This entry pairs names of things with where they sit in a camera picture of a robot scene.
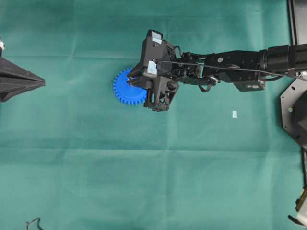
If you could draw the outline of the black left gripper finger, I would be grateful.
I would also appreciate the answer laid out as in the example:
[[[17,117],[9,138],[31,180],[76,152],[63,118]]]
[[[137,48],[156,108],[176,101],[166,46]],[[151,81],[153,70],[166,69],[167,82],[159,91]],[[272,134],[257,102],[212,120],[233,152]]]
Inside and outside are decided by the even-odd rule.
[[[0,79],[0,101],[5,102],[10,98],[21,93],[32,91],[34,89],[45,86],[45,81],[22,80],[1,78]]]
[[[3,57],[0,58],[0,74],[33,81],[44,81],[43,78],[15,65]]]

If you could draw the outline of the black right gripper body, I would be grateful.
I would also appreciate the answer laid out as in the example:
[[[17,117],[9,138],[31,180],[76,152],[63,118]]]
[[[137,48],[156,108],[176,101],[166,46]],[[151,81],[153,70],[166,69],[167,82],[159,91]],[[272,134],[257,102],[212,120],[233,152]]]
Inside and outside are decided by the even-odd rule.
[[[173,64],[175,48],[163,39],[162,33],[149,30],[142,45],[141,79],[147,98],[144,106],[157,112],[168,111],[179,83],[174,80]]]

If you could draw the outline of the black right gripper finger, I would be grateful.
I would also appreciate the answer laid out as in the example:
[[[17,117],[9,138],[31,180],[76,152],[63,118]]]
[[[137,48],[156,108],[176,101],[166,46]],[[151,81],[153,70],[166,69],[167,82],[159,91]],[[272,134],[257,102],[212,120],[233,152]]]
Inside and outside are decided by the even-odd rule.
[[[144,65],[139,62],[135,67],[133,67],[127,74],[128,78],[137,78],[142,74],[142,69]]]
[[[144,89],[144,90],[153,88],[152,79],[147,78],[147,77],[138,77],[138,78],[129,79],[127,81],[127,84],[133,87]]]

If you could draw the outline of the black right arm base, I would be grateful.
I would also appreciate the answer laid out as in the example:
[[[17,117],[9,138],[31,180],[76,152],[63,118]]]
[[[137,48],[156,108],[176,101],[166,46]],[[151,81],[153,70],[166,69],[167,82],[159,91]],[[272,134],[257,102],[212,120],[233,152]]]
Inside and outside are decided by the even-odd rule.
[[[295,80],[280,96],[282,124],[285,132],[307,148],[307,82]]]

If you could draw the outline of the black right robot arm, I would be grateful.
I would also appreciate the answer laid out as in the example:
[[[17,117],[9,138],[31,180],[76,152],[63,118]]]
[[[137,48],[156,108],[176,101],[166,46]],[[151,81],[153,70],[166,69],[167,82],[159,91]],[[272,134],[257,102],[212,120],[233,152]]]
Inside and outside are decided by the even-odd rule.
[[[221,82],[241,92],[261,91],[266,83],[282,77],[300,78],[307,69],[307,46],[283,45],[260,51],[229,51],[211,54],[183,52],[149,30],[141,59],[127,75],[128,84],[146,91],[144,107],[167,111],[180,84],[208,92]]]

